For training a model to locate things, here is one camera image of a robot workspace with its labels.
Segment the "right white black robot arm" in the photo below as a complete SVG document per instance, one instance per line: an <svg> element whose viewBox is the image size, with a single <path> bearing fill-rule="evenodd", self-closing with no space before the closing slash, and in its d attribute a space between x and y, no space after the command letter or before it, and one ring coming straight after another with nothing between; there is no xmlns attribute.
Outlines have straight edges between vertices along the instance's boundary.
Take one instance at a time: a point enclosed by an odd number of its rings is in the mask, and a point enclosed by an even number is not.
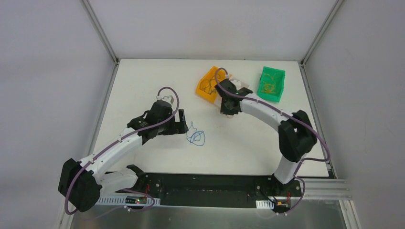
<svg viewBox="0 0 405 229"><path fill-rule="evenodd" d="M215 89L221 97L222 114L245 113L277 131L282 157L272 175L271 189L276 195L284 195L290 190L290 183L294 179L299 162L317 143L307 113L299 110L285 114L250 89L237 89L228 79L220 81Z"/></svg>

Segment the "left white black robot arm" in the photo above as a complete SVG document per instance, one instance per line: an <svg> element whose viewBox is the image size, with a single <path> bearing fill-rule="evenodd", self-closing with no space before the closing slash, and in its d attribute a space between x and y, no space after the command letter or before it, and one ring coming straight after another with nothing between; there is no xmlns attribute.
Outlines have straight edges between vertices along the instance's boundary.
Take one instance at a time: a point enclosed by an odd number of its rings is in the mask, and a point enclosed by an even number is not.
<svg viewBox="0 0 405 229"><path fill-rule="evenodd" d="M133 118L126 128L104 149L78 161L70 158L64 164L58 191L65 197L67 214L85 212L98 200L116 191L131 189L140 193L145 189L145 172L136 165L120 171L109 169L128 153L134 152L159 135L178 135L188 131L183 109L157 100L143 115Z"/></svg>

